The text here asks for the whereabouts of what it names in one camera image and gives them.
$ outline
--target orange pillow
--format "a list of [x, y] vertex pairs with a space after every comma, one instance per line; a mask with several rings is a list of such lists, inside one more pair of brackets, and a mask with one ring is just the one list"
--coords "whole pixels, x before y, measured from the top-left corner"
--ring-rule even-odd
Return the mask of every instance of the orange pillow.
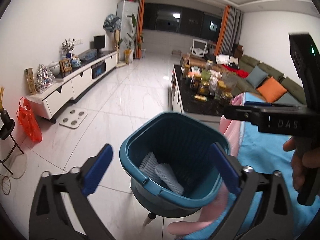
[[260, 92], [268, 103], [274, 103], [287, 92], [287, 89], [271, 77], [261, 87], [257, 88], [257, 91]]

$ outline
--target curtain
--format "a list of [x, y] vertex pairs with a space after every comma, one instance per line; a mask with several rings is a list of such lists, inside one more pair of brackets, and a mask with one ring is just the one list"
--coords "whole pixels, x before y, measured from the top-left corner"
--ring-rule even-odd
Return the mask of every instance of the curtain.
[[231, 5], [223, 12], [221, 29], [214, 54], [231, 53], [233, 44], [239, 43], [243, 13]]
[[[136, 42], [142, 44], [140, 35], [142, 34], [142, 25], [143, 25], [143, 13], [144, 13], [144, 2], [145, 0], [135, 0], [139, 3], [138, 18], [137, 18], [137, 29], [136, 29]], [[134, 45], [134, 58], [141, 58], [142, 51], [138, 48], [137, 44]]]

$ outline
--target black monitor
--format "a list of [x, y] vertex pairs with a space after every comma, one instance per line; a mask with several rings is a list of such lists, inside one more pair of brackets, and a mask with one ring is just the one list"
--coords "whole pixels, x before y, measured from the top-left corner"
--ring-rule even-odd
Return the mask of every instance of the black monitor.
[[100, 49], [106, 47], [106, 36], [94, 36], [93, 37], [93, 47], [98, 50], [98, 54], [101, 54]]

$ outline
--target black marble tabletop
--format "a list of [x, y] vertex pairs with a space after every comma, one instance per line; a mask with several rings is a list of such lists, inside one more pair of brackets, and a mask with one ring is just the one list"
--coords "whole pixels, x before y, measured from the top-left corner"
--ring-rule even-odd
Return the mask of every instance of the black marble tabletop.
[[194, 100], [196, 91], [191, 90], [190, 86], [185, 84], [185, 78], [180, 80], [181, 66], [174, 65], [174, 70], [178, 79], [176, 82], [180, 90], [180, 101], [182, 102], [183, 110], [186, 113], [222, 116], [223, 107], [219, 104], [219, 102], [214, 100], [213, 96], [208, 95], [207, 102]]
[[110, 53], [114, 52], [113, 50], [105, 50], [105, 51], [102, 51], [101, 54], [98, 54], [97, 56], [95, 56], [94, 58], [92, 59], [89, 59], [87, 61], [81, 61], [81, 65], [80, 67], [77, 67], [77, 68], [72, 68], [72, 70], [68, 71], [68, 72], [65, 72], [65, 73], [62, 73], [60, 72], [59, 75], [55, 76], [56, 79], [63, 79], [65, 78], [66, 76], [70, 75], [72, 72], [74, 71], [77, 71], [79, 68], [85, 66], [85, 65], [88, 65], [89, 63], [91, 62], [94, 62], [95, 60], [99, 59], [99, 58], [102, 58]]

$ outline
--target blue plastic bin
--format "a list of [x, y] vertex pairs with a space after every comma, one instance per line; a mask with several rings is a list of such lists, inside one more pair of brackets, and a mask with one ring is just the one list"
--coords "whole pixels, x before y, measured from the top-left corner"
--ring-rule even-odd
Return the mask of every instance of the blue plastic bin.
[[[131, 189], [150, 212], [163, 217], [185, 217], [209, 204], [217, 195], [221, 177], [214, 166], [209, 146], [218, 142], [229, 154], [226, 138], [213, 128], [186, 115], [166, 112], [144, 124], [120, 148], [120, 161], [131, 176]], [[158, 185], [139, 167], [153, 152], [159, 163], [169, 163], [183, 195], [166, 184]]]

